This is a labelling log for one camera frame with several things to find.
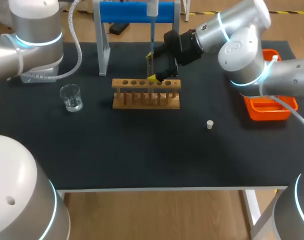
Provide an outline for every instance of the blue clamp bar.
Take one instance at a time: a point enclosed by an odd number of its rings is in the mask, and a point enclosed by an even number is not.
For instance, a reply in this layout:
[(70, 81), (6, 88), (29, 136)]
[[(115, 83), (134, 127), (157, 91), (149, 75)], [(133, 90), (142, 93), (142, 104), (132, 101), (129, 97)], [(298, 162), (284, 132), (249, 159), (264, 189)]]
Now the blue clamp bar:
[[(146, 2), (100, 1), (102, 23), (150, 23)], [(174, 22), (174, 2), (159, 2), (156, 23)]]

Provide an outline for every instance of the black table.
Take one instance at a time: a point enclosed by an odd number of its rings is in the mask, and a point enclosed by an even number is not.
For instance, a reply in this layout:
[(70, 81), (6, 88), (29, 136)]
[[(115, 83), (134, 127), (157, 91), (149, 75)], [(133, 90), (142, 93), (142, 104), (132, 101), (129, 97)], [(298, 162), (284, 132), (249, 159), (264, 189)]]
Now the black table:
[[(287, 42), (262, 45), (295, 57)], [(180, 110), (112, 109), (112, 78), (145, 78), (149, 43), (110, 46), (106, 77), (96, 44), (83, 43), (82, 66), (67, 79), (0, 83), (0, 135), (26, 146), (57, 189), (287, 186), (304, 169), (304, 127), (293, 116), (252, 121), (215, 54), (179, 68)], [(76, 61), (73, 44), (64, 50), (62, 73)], [(67, 83), (81, 88), (80, 112), (68, 113), (60, 99)], [(304, 99), (297, 102), (304, 117)]]

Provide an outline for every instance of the orange tray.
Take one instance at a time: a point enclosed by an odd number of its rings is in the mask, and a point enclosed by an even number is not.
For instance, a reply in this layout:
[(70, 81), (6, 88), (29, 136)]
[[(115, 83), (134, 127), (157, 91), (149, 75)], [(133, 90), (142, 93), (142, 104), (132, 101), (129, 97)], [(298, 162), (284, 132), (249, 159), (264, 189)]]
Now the orange tray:
[[(272, 61), (274, 55), (277, 55), (277, 60), (281, 61), (281, 57), (276, 50), (263, 49), (264, 60)], [(298, 110), (298, 104), (294, 97), (277, 96), (277, 98), (289, 104), (296, 111)], [(287, 108), (268, 97), (248, 98), (244, 96), (244, 101), (247, 111), (254, 121), (286, 120), (291, 115)]]

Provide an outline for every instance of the blue stand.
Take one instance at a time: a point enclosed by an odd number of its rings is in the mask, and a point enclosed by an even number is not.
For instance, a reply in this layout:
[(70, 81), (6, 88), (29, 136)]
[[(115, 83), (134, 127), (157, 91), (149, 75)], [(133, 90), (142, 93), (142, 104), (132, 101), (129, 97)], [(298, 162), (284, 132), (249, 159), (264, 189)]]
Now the blue stand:
[[(180, 29), (180, 0), (160, 2), (156, 23), (172, 23), (172, 29)], [(116, 2), (93, 0), (93, 16), (96, 30), (99, 75), (106, 76), (110, 46), (104, 23), (150, 23), (146, 2)]]

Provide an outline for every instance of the yellow and black tape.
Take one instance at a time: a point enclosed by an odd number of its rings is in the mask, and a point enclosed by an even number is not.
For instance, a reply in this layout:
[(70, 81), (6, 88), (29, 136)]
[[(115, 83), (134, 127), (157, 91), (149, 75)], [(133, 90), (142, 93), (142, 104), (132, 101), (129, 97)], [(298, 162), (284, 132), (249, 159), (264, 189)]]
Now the yellow and black tape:
[[(88, 14), (92, 15), (93, 12), (90, 11), (75, 11), (77, 14)], [(190, 15), (215, 15), (220, 13), (220, 11), (192, 11)], [(270, 14), (304, 14), (304, 11), (269, 11)]]
[[(215, 15), (220, 11), (192, 11), (190, 15)], [(270, 14), (304, 14), (304, 11), (269, 11)]]

